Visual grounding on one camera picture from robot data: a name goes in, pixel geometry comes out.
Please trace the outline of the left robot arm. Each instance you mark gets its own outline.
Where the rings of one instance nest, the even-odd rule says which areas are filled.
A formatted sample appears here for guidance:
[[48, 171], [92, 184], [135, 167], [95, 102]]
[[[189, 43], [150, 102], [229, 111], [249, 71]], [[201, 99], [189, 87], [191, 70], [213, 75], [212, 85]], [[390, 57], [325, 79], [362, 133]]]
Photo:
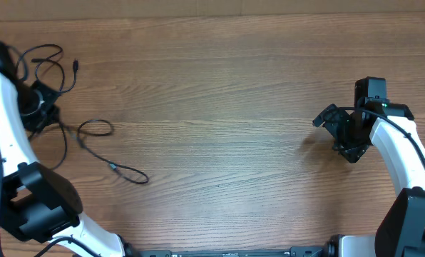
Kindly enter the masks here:
[[78, 256], [133, 256], [121, 236], [84, 213], [72, 183], [37, 159], [29, 139], [60, 121], [55, 102], [65, 91], [39, 80], [27, 86], [10, 50], [0, 41], [0, 256], [2, 230]]

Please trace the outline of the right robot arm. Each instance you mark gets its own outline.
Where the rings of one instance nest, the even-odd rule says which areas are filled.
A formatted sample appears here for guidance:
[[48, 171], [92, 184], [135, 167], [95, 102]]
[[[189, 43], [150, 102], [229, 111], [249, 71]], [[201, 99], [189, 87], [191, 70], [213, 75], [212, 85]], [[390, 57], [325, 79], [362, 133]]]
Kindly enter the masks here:
[[333, 236], [321, 256], [425, 256], [425, 148], [414, 115], [392, 103], [386, 81], [356, 81], [354, 105], [330, 104], [313, 120], [333, 136], [333, 150], [356, 163], [374, 146], [384, 160], [396, 199], [375, 234]]

